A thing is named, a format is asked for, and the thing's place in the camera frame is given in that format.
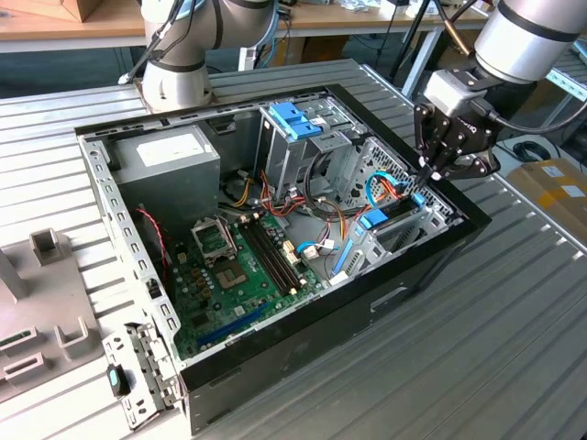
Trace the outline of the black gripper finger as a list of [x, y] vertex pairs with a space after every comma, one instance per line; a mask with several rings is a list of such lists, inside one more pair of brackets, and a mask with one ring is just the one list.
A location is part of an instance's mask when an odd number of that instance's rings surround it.
[[435, 182], [477, 179], [494, 174], [500, 169], [501, 163], [492, 153], [467, 155], [455, 158], [439, 169], [434, 167], [430, 179]]
[[420, 171], [416, 184], [438, 181], [446, 174], [452, 151], [446, 143], [450, 120], [431, 104], [417, 104], [414, 109], [415, 147]]

